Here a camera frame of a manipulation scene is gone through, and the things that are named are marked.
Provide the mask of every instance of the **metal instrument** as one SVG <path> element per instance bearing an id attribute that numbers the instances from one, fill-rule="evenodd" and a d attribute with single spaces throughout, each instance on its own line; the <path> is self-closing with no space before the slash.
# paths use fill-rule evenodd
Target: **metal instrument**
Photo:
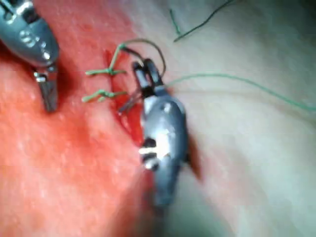
<path id="1" fill-rule="evenodd" d="M 46 111 L 55 111 L 59 45 L 32 1 L 0 0 L 0 41 L 32 67 Z"/>

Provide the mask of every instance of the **green suture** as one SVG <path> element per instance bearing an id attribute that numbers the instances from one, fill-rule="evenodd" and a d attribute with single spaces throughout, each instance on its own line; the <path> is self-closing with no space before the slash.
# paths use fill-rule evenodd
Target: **green suture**
<path id="1" fill-rule="evenodd" d="M 222 8 L 224 8 L 225 6 L 229 5 L 231 2 L 233 2 L 234 0 L 229 0 L 226 3 L 224 3 L 223 5 L 221 5 L 219 8 L 217 8 L 215 11 L 213 11 L 210 16 L 204 20 L 201 24 L 199 24 L 198 26 L 193 27 L 191 30 L 185 32 L 184 34 L 180 35 L 178 38 L 176 38 L 173 42 L 177 42 L 180 39 L 184 38 L 185 36 L 187 36 L 188 34 L 191 34 L 193 31 L 196 31 L 198 28 L 201 28 L 202 26 L 206 25 L 209 20 L 218 12 L 220 11 Z"/>
<path id="2" fill-rule="evenodd" d="M 295 107 L 298 107 L 300 109 L 303 109 L 303 110 L 306 110 L 306 111 L 316 111 L 316 107 L 313 107 L 313 106 L 307 106 L 305 104 L 302 104 L 302 103 L 299 103 L 297 101 L 294 101 L 294 100 L 290 100 L 288 99 L 287 97 L 283 96 L 283 95 L 280 95 L 264 86 L 261 86 L 260 84 L 254 82 L 254 81 L 251 81 L 249 79 L 245 79 L 245 78 L 239 78 L 239 77 L 236 77 L 236 76 L 231 76 L 231 75 L 228 75 L 228 74 L 220 74 L 220 73 L 201 73 L 201 74 L 193 74 L 193 75 L 188 75 L 188 76 L 184 76 L 182 78 L 179 78 L 179 79 L 176 79 L 172 82 L 170 82 L 169 84 L 167 84 L 166 86 L 167 87 L 170 87 L 170 86 L 173 86 L 174 84 L 177 84 L 177 83 L 180 83 L 184 80 L 189 80 L 189 79 L 192 79 L 192 78 L 207 78 L 207 77 L 219 77 L 219 78 L 228 78 L 228 79 L 233 79 L 233 80 L 239 80 L 239 81 L 242 81 L 242 82 L 245 82 L 249 85 L 252 85 L 256 88 L 259 88 L 260 90 L 292 105 L 292 106 L 295 106 Z"/>
<path id="3" fill-rule="evenodd" d="M 98 91 L 94 92 L 92 95 L 84 96 L 82 98 L 82 102 L 87 103 L 93 99 L 96 99 L 97 97 L 100 97 L 98 99 L 98 102 L 102 102 L 105 100 L 105 98 L 114 98 L 116 96 L 125 95 L 125 94 L 127 94 L 126 91 L 109 92 L 109 91 L 105 91 L 105 90 L 98 90 Z"/>
<path id="4" fill-rule="evenodd" d="M 180 36 L 180 35 L 181 35 L 180 27 L 179 27 L 179 25 L 178 25 L 177 22 L 176 22 L 176 19 L 175 19 L 175 17 L 174 17 L 173 10 L 170 9 L 170 10 L 169 10 L 169 13 L 170 13 L 170 17 L 171 17 L 173 26 L 174 26 L 174 28 L 176 29 L 176 33 L 177 33 L 178 36 Z"/>
<path id="5" fill-rule="evenodd" d="M 86 75 L 96 75 L 96 74 L 102 74 L 102 73 L 106 73 L 106 74 L 110 74 L 112 76 L 116 75 L 116 74 L 119 74 L 119 73 L 126 73 L 126 71 L 124 70 L 117 70 L 117 71 L 114 71 L 113 68 L 114 68 L 114 65 L 115 65 L 115 62 L 117 61 L 118 59 L 118 55 L 119 55 L 119 52 L 122 48 L 125 47 L 125 44 L 124 43 L 121 43 L 120 45 L 117 46 L 116 50 L 115 50 L 115 53 L 113 55 L 113 58 L 111 60 L 111 63 L 110 63 L 110 66 L 108 68 L 105 68 L 105 69 L 101 69 L 101 70 L 91 70 L 91 71 L 87 71 L 85 72 Z"/>

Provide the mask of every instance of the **skin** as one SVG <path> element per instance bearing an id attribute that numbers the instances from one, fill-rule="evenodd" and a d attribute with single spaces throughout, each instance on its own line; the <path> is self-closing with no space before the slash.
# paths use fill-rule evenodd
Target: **skin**
<path id="1" fill-rule="evenodd" d="M 127 74 L 84 74 L 107 67 L 124 40 L 150 38 L 162 48 L 165 82 L 221 72 L 316 103 L 315 19 L 306 1 L 239 1 L 176 44 L 170 8 L 186 31 L 221 1 L 34 3 L 60 44 L 60 106 L 47 115 L 27 65 L 0 48 L 2 237 L 100 237 L 111 229 L 139 175 L 141 107 L 120 118 L 127 97 L 89 104 L 81 97 L 134 91 L 134 58 L 124 54 L 116 68 Z M 134 48 L 161 67 L 150 47 Z M 172 93 L 187 109 L 195 172 L 233 236 L 316 234 L 315 114 L 228 79 L 194 79 Z"/>

